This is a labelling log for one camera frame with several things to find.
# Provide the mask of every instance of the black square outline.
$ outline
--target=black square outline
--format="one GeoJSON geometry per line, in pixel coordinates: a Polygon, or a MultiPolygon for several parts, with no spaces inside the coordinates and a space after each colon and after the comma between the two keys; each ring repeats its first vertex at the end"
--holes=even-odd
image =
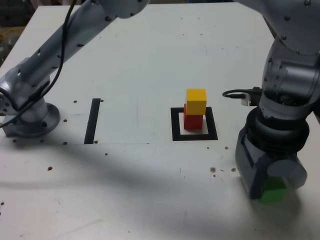
{"type": "Polygon", "coordinates": [[[180,133],[179,113],[183,113],[183,107],[171,107],[171,128],[172,141],[206,141],[218,140],[214,115],[212,108],[207,106],[205,109],[205,120],[208,128],[208,134],[185,134],[180,133]]]}

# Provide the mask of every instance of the screw hole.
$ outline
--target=screw hole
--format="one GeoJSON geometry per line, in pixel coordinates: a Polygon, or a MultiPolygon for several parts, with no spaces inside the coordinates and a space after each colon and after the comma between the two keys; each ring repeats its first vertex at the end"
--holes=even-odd
{"type": "Polygon", "coordinates": [[[112,21],[112,17],[111,16],[106,16],[104,18],[104,20],[107,21],[107,22],[110,22],[110,21],[112,21]]]}

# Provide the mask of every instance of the black cable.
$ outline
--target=black cable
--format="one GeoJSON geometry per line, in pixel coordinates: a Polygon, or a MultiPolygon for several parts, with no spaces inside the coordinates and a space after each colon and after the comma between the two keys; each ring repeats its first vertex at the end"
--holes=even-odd
{"type": "Polygon", "coordinates": [[[230,99],[245,99],[245,94],[233,94],[233,93],[245,93],[245,94],[251,94],[255,93],[255,91],[251,89],[235,89],[235,90],[229,90],[222,93],[222,96],[230,99]]]}
{"type": "Polygon", "coordinates": [[[46,88],[46,86],[48,86],[48,88],[46,90],[44,90],[44,92],[39,95],[37,93],[39,93],[38,91],[36,92],[36,94],[38,95],[38,97],[35,96],[35,94],[31,95],[28,100],[23,104],[23,106],[25,106],[22,110],[20,110],[18,112],[18,114],[13,117],[11,120],[3,123],[0,125],[0,129],[8,126],[9,124],[12,124],[14,122],[17,121],[18,118],[21,117],[22,114],[24,114],[27,110],[29,110],[33,105],[35,105],[40,99],[42,99],[51,89],[52,87],[55,85],[56,81],[59,78],[59,75],[61,73],[62,67],[64,65],[64,59],[65,59],[65,46],[66,46],[66,40],[67,40],[67,34],[68,34],[68,22],[69,22],[69,18],[71,16],[71,12],[74,9],[74,6],[76,5],[76,1],[77,0],[72,0],[72,4],[70,5],[70,8],[68,10],[68,13],[65,16],[65,20],[64,23],[62,25],[62,41],[61,41],[61,58],[60,58],[60,64],[59,64],[59,68],[57,70],[57,73],[52,81],[52,83],[48,86],[48,84],[50,82],[46,82],[40,89],[44,90],[46,88]]]}

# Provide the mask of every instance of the red block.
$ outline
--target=red block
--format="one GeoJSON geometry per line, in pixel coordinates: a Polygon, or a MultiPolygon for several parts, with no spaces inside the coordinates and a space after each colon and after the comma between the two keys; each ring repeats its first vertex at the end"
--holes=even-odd
{"type": "Polygon", "coordinates": [[[186,104],[183,111],[183,126],[185,130],[202,129],[203,115],[187,115],[186,104]]]}

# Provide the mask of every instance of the yellow block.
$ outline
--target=yellow block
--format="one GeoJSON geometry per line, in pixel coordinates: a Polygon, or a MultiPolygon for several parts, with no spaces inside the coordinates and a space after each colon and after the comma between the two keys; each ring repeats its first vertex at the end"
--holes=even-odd
{"type": "Polygon", "coordinates": [[[205,89],[187,89],[186,90],[186,114],[187,115],[205,115],[207,105],[207,96],[205,89]]]}

